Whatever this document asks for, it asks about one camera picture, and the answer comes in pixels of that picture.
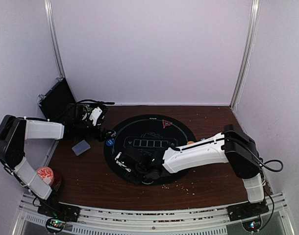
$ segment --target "wooden table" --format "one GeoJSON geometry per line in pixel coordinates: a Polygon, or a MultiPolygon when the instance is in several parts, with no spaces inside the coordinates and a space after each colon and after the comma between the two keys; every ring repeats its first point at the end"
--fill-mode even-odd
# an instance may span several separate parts
{"type": "MultiPolygon", "coordinates": [[[[239,126],[228,107],[114,106],[109,107],[104,127],[141,114],[160,114],[187,125],[197,140],[223,131],[226,124],[239,126]]],[[[226,205],[247,200],[243,182],[230,164],[196,167],[164,186],[136,186],[119,178],[108,167],[103,145],[87,139],[91,149],[79,157],[71,148],[82,139],[62,140],[50,162],[64,178],[61,201],[89,207],[121,210],[176,210],[226,205]]]]}

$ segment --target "black round mat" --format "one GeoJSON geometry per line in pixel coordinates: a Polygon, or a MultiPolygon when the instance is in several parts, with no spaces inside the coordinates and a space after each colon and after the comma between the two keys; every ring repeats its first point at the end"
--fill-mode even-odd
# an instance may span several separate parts
{"type": "MultiPolygon", "coordinates": [[[[163,115],[140,115],[119,123],[113,128],[117,132],[115,138],[105,141],[104,155],[108,166],[122,179],[126,170],[116,164],[115,156],[129,145],[144,153],[152,153],[155,149],[165,147],[168,143],[175,146],[186,145],[188,141],[196,141],[192,131],[182,122],[163,115]]],[[[183,177],[188,170],[160,178],[151,185],[173,182],[183,177]]]]}

